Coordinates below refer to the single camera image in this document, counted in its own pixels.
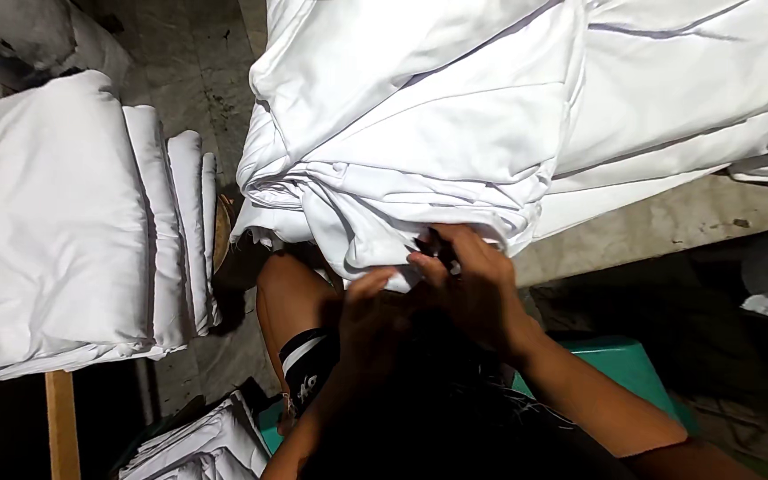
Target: tiled floor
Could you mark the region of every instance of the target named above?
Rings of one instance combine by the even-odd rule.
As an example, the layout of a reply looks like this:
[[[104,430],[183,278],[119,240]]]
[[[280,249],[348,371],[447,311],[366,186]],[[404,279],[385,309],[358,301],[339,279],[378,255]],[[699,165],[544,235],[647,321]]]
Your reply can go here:
[[[156,107],[165,136],[191,129],[203,138],[204,151],[219,159],[219,191],[237,191],[236,165],[248,132],[253,93],[248,70],[265,47],[264,0],[97,0],[101,14],[114,14],[124,30],[116,37],[132,55],[133,65],[120,98],[126,105]],[[247,29],[246,24],[253,25]],[[235,248],[237,257],[248,255]],[[264,352],[253,311],[250,268],[233,278],[233,295],[244,296],[244,309],[225,319],[221,336],[196,338],[187,350],[152,363],[160,415],[177,412],[197,395],[210,403],[253,376],[267,394],[278,389]]]

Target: stack of folded fabric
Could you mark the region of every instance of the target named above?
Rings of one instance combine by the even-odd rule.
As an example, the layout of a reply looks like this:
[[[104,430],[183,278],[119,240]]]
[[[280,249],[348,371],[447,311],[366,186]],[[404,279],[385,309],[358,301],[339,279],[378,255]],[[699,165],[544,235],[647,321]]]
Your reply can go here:
[[[768,0],[270,0],[268,33],[233,237],[314,240],[348,280],[429,223],[513,256],[737,160],[768,174]]]
[[[0,100],[0,379],[161,357],[219,321],[215,157],[111,91],[88,71]]]
[[[120,480],[259,478],[269,456],[238,391],[200,420],[138,448]]]

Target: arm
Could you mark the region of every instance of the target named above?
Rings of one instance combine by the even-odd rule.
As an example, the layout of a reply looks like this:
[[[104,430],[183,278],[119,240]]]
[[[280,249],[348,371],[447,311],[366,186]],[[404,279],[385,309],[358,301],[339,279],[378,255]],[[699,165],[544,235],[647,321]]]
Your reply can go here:
[[[666,413],[550,339],[524,312],[511,261],[473,230],[458,224],[434,229],[455,250],[461,279],[437,258],[415,252],[408,261],[419,267],[453,321],[517,368],[540,401],[625,458],[642,477],[719,478],[712,473],[720,472],[725,478],[755,478],[718,449],[687,442],[686,430]]]
[[[551,340],[522,310],[507,362],[538,400],[579,424],[616,457],[684,442],[686,430]]]

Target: green stool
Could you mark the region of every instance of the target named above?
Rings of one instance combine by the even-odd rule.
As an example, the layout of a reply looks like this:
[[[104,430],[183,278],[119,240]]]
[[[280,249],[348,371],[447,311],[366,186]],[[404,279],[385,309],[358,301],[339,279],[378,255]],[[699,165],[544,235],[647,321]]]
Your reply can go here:
[[[694,420],[686,414],[688,412],[683,405],[674,403],[668,397],[660,377],[654,370],[654,365],[651,365],[642,344],[636,340],[625,336],[601,336],[593,340],[560,344],[622,387],[653,403],[673,419],[683,423],[690,434],[696,430]],[[511,387],[532,396],[527,383],[517,372]],[[282,409],[283,402],[278,401],[258,417],[258,428],[272,453],[277,451],[277,447],[283,442],[283,437],[277,434],[277,418]]]

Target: wooden board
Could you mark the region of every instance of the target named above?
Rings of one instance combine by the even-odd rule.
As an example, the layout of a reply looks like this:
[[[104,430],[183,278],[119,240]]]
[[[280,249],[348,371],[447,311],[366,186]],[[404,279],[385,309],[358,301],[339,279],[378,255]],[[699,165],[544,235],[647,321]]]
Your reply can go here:
[[[76,404],[69,372],[57,370],[46,373],[46,417],[52,480],[80,480]]]

